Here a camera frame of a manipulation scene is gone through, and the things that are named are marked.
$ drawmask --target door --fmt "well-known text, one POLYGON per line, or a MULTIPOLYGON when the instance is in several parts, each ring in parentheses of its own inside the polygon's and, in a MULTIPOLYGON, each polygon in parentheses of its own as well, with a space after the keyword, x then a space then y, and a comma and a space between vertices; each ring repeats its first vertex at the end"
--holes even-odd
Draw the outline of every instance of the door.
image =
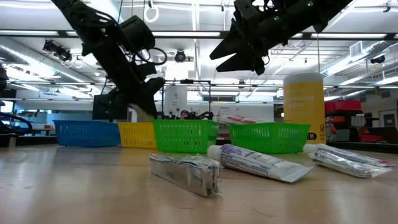
POLYGON ((397 111, 381 111, 380 123, 382 127, 397 127, 397 111))

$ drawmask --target silver toothpaste tube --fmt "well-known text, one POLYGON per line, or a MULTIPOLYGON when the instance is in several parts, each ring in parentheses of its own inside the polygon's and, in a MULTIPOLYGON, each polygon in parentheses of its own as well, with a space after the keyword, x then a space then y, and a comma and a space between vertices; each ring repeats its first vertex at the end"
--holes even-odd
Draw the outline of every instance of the silver toothpaste tube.
POLYGON ((305 145, 304 151, 320 166, 359 178, 373 178, 392 171, 386 161, 348 152, 324 144, 305 145))
POLYGON ((289 183, 301 179, 313 168, 230 144, 210 146, 207 150, 207 156, 230 169, 289 183))

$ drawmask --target toothpaste tube cap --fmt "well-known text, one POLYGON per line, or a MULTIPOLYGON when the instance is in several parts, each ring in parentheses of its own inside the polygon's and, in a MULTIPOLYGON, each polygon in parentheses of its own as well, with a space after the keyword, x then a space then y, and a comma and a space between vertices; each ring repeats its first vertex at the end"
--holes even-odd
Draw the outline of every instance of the toothpaste tube cap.
POLYGON ((306 154, 313 153, 315 151, 316 146, 317 146, 316 144, 304 145, 304 153, 306 154))
POLYGON ((222 152, 221 146, 210 146, 207 149, 207 156, 210 159, 214 159, 218 162, 221 162, 221 152, 222 152))

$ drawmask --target green basket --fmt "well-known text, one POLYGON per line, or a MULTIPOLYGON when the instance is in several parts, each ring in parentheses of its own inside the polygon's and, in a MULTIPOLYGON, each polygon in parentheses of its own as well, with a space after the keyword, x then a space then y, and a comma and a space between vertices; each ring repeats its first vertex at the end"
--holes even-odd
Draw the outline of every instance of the green basket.
POLYGON ((303 152, 309 124, 260 123, 229 126, 235 146, 266 154, 303 152))
POLYGON ((216 144, 218 125, 209 120, 153 120, 157 149, 162 152, 206 153, 216 144))

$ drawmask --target blue basket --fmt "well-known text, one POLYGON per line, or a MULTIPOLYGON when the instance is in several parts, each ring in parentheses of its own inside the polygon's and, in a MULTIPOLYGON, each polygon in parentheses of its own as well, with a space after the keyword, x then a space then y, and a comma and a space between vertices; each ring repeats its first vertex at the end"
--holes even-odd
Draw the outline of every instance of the blue basket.
POLYGON ((109 147, 120 144, 117 124, 102 121, 54 121, 61 146, 109 147))

